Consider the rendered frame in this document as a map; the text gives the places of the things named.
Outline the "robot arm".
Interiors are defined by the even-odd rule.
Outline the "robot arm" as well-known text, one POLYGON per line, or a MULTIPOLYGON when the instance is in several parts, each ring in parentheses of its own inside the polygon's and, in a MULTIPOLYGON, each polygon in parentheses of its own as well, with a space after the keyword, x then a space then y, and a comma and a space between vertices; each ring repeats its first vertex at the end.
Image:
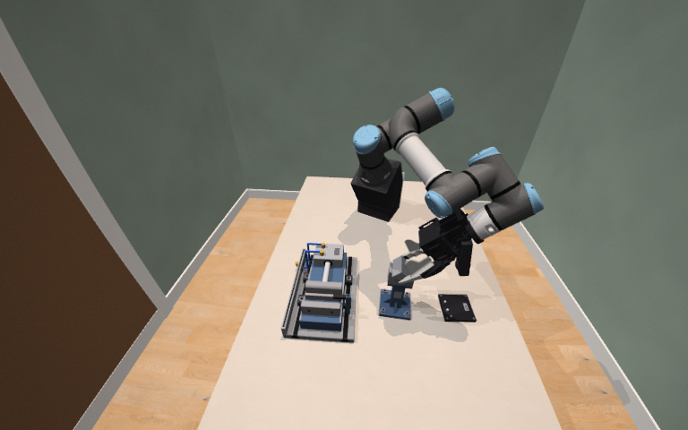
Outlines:
POLYGON ((451 215, 483 194, 489 195, 490 203, 467 216, 482 240, 542 211, 544 205, 533 185, 520 183, 496 147, 473 156, 469 168, 456 176, 445 169, 420 141, 419 134, 453 112, 451 94, 439 88, 400 108, 378 125, 379 129, 373 125, 359 128, 353 143, 362 183, 376 187, 390 180, 391 163, 384 153, 393 148, 426 186, 427 207, 438 218, 451 215))

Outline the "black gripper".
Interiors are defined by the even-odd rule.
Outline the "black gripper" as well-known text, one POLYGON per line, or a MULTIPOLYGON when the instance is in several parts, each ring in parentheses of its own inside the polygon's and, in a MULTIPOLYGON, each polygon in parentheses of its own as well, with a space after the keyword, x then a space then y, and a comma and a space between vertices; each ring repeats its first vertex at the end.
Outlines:
POLYGON ((405 266, 410 275, 401 279, 399 283, 426 279, 444 270, 459 256, 460 242, 470 239, 477 244, 484 242, 471 226, 467 216, 467 213, 459 209, 443 219, 434 218, 418 227, 419 243, 411 239, 405 240, 408 251, 402 256, 408 259, 405 266), (431 224, 424 227, 429 223, 431 224), (410 259, 420 254, 426 254, 428 257, 420 261, 410 259), (429 256, 433 258, 433 262, 429 256))

